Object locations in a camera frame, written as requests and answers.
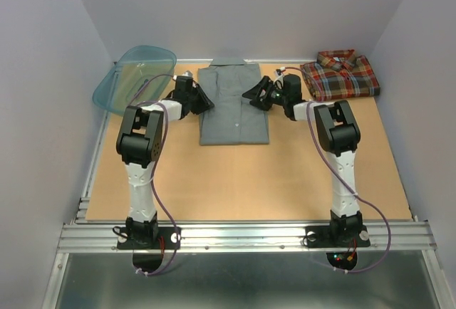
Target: gray wall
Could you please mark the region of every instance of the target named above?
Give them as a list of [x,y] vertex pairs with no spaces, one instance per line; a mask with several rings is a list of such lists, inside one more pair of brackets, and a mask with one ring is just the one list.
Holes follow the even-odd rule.
[[370,53],[401,0],[83,0],[113,59],[151,44],[178,58]]
[[40,308],[110,67],[81,0],[0,0],[0,308]]
[[456,291],[456,0],[404,0],[370,61],[411,208],[429,219]]

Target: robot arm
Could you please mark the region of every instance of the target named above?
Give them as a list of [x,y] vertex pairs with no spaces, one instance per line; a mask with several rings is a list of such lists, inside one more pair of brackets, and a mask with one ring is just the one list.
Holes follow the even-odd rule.
[[[335,103],[315,103],[302,100],[301,79],[297,75],[283,75],[276,71],[277,78],[272,81],[265,76],[254,88],[243,96],[250,99],[250,104],[261,110],[269,110],[273,104],[280,105],[289,119],[307,120],[307,108],[310,107],[310,120],[316,121],[318,140],[326,152],[326,159],[331,169],[355,191],[354,161],[356,148],[361,139],[360,130],[346,100]],[[363,226],[358,201],[339,179],[332,176],[333,203],[331,220],[322,238],[309,244],[309,247],[344,246],[353,239],[358,239]]]
[[120,126],[116,150],[122,156],[130,186],[130,211],[121,234],[126,241],[118,248],[151,248],[157,234],[157,209],[151,177],[162,149],[166,108],[168,121],[180,120],[189,112],[200,114],[214,107],[191,74],[176,77],[175,89],[160,105],[128,106]]

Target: folded gray shirt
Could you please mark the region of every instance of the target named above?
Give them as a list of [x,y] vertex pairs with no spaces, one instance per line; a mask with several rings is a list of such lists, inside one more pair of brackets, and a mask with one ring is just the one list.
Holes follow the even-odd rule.
[[258,64],[236,58],[214,59],[198,70],[198,83],[215,105],[199,115],[201,145],[269,143],[267,113],[242,97],[260,80]]

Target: folded plaid shirt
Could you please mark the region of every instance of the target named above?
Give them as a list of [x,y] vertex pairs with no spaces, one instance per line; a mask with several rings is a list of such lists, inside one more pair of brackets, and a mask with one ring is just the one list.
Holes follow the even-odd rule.
[[380,94],[380,85],[365,56],[356,57],[353,49],[321,51],[316,62],[301,66],[310,94],[318,100],[372,97]]

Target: cardboard surface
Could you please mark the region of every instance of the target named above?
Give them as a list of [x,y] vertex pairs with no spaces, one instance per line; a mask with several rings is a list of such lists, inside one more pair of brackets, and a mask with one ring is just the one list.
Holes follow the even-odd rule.
[[[197,76],[204,65],[177,65]],[[263,64],[273,76],[280,65]],[[174,87],[170,83],[164,93]],[[303,83],[303,96],[309,92]],[[360,197],[389,219],[410,219],[393,155],[373,98],[349,100],[361,130],[355,162]],[[115,151],[122,118],[111,115],[96,171],[87,220],[124,220],[129,209],[128,178]],[[307,122],[292,122],[274,106],[269,111],[269,145],[199,146],[198,117],[171,122],[157,166],[155,185],[178,220],[329,219],[331,175],[312,142]],[[380,219],[360,204],[364,219]],[[159,219],[166,219],[158,209]]]

